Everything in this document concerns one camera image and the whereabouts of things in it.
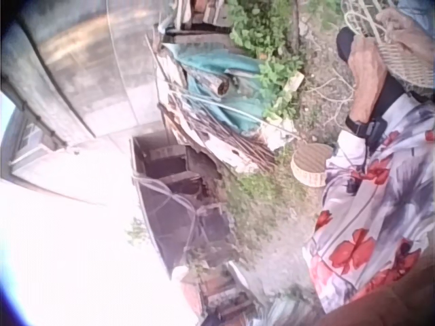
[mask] person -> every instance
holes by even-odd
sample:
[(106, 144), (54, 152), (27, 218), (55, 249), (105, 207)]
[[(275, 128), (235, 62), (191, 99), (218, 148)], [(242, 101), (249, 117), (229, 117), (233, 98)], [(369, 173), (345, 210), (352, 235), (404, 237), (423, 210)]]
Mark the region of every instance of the person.
[[(393, 42), (430, 65), (434, 40), (389, 8), (377, 19)], [(338, 55), (355, 79), (354, 102), (326, 163), (323, 209), (303, 249), (325, 312), (400, 280), (434, 229), (435, 106), (405, 94), (374, 39), (349, 29)]]

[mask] wristwatch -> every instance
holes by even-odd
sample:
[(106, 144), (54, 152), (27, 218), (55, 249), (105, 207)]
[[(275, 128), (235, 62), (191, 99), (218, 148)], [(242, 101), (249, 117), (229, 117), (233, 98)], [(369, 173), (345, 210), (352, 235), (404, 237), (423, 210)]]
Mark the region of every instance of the wristwatch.
[(353, 121), (349, 116), (346, 117), (346, 127), (358, 138), (368, 138), (373, 130), (373, 122), (363, 124)]
[(363, 124), (355, 122), (347, 116), (345, 125), (356, 137), (366, 139), (368, 143), (377, 142), (387, 129), (387, 122), (381, 117), (371, 119), (369, 123)]

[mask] concrete wall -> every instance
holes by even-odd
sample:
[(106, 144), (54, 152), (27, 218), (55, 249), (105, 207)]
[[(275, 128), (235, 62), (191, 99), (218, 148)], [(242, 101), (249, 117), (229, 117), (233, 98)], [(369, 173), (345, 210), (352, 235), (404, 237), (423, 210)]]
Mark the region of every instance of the concrete wall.
[(2, 76), (68, 145), (147, 124), (161, 130), (144, 37), (167, 2), (32, 1), (2, 39)]
[(144, 44), (167, 3), (38, 0), (22, 10), (2, 39), (2, 78), (70, 149), (12, 167), (15, 177), (87, 202), (137, 204), (129, 140), (174, 142)]

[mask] green plant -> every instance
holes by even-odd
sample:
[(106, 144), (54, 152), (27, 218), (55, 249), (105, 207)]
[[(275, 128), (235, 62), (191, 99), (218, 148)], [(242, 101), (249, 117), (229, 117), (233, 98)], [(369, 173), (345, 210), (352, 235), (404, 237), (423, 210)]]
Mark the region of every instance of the green plant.
[(130, 237), (128, 242), (133, 246), (140, 245), (142, 242), (145, 242), (150, 238), (144, 222), (136, 217), (133, 217), (130, 229), (127, 230), (126, 233)]
[(289, 0), (228, 0), (233, 21), (232, 40), (250, 56), (264, 60), (258, 76), (261, 95), (271, 103), (265, 117), (293, 118), (292, 97), (283, 89), (289, 78), (302, 68), (303, 61), (286, 47), (290, 15)]
[(330, 29), (333, 24), (341, 21), (341, 0), (309, 0), (308, 11), (321, 20), (324, 29)]
[(293, 176), (291, 147), (277, 154), (277, 166), (269, 173), (224, 175), (227, 209), (235, 221), (234, 234), (245, 259), (261, 252), (280, 221), (288, 218), (290, 207), (305, 205), (306, 189)]

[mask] woven basket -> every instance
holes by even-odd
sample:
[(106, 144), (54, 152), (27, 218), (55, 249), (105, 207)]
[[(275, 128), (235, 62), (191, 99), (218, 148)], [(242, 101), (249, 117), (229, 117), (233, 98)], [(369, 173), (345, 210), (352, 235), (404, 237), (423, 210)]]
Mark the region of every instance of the woven basket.
[(389, 72), (404, 86), (427, 96), (434, 87), (433, 67), (416, 56), (405, 52), (398, 44), (385, 39), (385, 28), (376, 22), (376, 15), (394, 5), (386, 0), (342, 0), (341, 8), (346, 25), (355, 33), (376, 37), (381, 56)]
[(323, 187), (326, 180), (326, 160), (332, 148), (324, 144), (306, 144), (299, 147), (292, 157), (292, 172), (296, 179), (309, 187)]

